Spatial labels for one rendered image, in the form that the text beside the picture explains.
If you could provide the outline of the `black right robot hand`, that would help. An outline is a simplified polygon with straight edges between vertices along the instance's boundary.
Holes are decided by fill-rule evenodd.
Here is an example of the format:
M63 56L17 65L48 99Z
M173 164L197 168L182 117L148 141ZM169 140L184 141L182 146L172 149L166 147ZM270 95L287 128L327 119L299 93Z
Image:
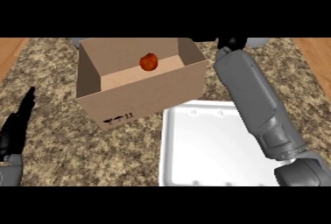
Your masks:
M219 38L218 48L228 47L233 51L243 50L246 47L247 38Z

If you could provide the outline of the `red tomato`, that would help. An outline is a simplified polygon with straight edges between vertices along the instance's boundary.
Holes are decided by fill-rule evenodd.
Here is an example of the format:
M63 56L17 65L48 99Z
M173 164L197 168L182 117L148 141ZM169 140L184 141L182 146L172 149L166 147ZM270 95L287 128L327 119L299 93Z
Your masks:
M159 66L159 57L154 53L148 53L141 59L139 59L139 66L145 71L153 71Z

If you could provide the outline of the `brown cardboard box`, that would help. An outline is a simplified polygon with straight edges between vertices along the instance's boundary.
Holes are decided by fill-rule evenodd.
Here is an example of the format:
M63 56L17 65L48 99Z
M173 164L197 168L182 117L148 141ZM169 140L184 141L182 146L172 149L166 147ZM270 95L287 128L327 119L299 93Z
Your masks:
M154 53L159 66L141 68ZM77 102L108 130L203 96L207 60L190 38L88 38L80 42Z

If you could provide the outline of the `white plastic tray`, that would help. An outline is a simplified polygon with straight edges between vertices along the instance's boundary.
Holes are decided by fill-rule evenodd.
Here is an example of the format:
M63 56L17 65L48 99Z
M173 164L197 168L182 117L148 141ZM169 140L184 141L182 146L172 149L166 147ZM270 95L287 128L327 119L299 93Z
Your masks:
M188 101L163 113L162 186L277 186L265 157L230 101Z

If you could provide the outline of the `pale grey rounded object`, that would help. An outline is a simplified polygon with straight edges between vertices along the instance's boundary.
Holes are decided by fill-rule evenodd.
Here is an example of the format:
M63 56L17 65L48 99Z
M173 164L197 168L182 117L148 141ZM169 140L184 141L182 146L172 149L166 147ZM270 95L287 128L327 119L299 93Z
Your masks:
M270 42L270 38L249 38L246 46L252 48L259 48L259 47L264 47L268 42Z

